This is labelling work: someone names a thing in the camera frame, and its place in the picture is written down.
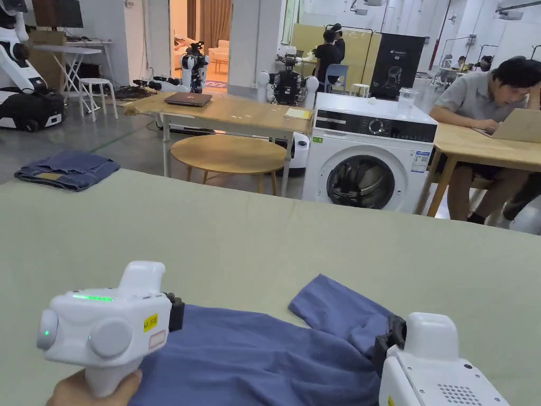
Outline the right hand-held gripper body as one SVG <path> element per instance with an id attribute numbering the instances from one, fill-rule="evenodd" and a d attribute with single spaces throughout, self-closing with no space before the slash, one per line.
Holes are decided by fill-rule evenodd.
<path id="1" fill-rule="evenodd" d="M 390 316 L 373 350 L 379 405 L 508 404 L 478 368 L 459 357 L 458 331 L 448 316 Z"/>

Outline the person's left hand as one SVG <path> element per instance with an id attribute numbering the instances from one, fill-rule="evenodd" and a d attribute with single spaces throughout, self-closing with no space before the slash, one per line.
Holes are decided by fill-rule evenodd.
<path id="1" fill-rule="evenodd" d="M 136 370 L 123 379 L 113 394 L 98 398 L 93 396 L 87 386 L 85 370 L 81 370 L 56 384 L 46 405 L 128 405 L 142 377 L 142 371 Z"/>

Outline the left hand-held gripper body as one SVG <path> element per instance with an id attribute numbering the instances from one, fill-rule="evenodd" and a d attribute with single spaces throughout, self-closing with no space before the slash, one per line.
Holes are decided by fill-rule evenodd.
<path id="1" fill-rule="evenodd" d="M 161 288 L 165 265 L 134 261 L 116 288 L 72 290 L 42 312 L 36 345 L 46 360 L 81 366 L 93 396 L 115 392 L 183 326 L 184 302 Z"/>

